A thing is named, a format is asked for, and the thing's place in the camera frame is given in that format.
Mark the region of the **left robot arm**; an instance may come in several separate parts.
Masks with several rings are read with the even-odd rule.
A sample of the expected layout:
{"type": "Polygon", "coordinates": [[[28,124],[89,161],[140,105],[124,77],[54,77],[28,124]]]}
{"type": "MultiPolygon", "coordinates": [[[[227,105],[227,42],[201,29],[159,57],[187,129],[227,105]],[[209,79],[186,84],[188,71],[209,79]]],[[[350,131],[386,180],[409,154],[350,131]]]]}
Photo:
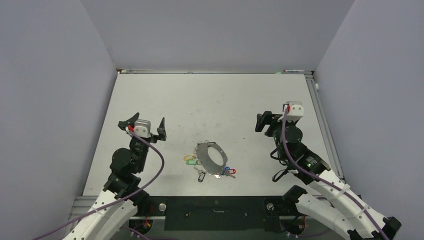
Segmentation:
{"type": "Polygon", "coordinates": [[[117,126],[131,137],[129,146],[114,151],[107,181],[88,212],[76,218],[66,240],[109,240],[135,214],[148,211],[150,195],[139,187],[137,174],[144,171],[149,150],[157,151],[153,144],[166,141],[165,119],[156,134],[151,132],[151,122],[139,113],[117,126]]]}

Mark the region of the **yellow key tag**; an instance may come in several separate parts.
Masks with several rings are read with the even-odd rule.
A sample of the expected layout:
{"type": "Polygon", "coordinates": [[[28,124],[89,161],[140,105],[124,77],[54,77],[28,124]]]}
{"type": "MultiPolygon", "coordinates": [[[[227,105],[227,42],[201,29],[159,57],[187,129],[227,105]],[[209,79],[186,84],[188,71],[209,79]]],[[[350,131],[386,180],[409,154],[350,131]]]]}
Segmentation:
{"type": "Polygon", "coordinates": [[[187,154],[183,157],[184,161],[194,160],[196,159],[196,156],[194,154],[187,154]]]}

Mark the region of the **blue key tag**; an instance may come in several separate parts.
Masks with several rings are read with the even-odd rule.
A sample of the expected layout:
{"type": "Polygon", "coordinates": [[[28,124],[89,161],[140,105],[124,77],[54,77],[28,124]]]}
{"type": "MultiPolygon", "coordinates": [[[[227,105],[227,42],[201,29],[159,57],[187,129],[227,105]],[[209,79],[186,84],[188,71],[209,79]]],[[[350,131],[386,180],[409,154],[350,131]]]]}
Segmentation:
{"type": "Polygon", "coordinates": [[[226,174],[226,172],[228,171],[230,169],[230,167],[229,166],[225,166],[224,168],[223,168],[223,171],[222,171],[222,175],[224,176],[225,174],[226,174]]]}

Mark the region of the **key black tag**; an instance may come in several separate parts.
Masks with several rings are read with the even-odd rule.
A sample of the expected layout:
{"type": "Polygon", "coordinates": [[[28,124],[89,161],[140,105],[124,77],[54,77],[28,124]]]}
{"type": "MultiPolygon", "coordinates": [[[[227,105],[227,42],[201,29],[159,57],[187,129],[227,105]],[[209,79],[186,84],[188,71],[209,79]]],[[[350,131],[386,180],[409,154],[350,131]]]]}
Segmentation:
{"type": "Polygon", "coordinates": [[[199,183],[202,183],[203,181],[204,181],[204,179],[205,179],[205,176],[206,176],[206,171],[204,171],[204,170],[201,170],[201,169],[199,169],[199,168],[197,168],[197,167],[193,167],[195,170],[196,170],[196,172],[198,173],[198,179],[197,179],[197,181],[199,182],[199,183]]]}

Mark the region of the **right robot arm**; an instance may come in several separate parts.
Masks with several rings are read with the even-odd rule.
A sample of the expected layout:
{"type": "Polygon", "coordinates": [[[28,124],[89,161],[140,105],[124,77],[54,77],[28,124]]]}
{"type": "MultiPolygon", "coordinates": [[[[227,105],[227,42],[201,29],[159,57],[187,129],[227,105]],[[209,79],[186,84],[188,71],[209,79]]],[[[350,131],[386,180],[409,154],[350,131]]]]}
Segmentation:
{"type": "Polygon", "coordinates": [[[292,174],[320,193],[327,202],[294,185],[283,195],[283,209],[314,218],[345,240],[393,240],[402,224],[394,216],[384,216],[365,203],[344,183],[319,155],[302,143],[303,133],[288,112],[271,111],[256,116],[255,131],[271,137],[275,149],[270,157],[285,165],[282,174],[292,174]]]}

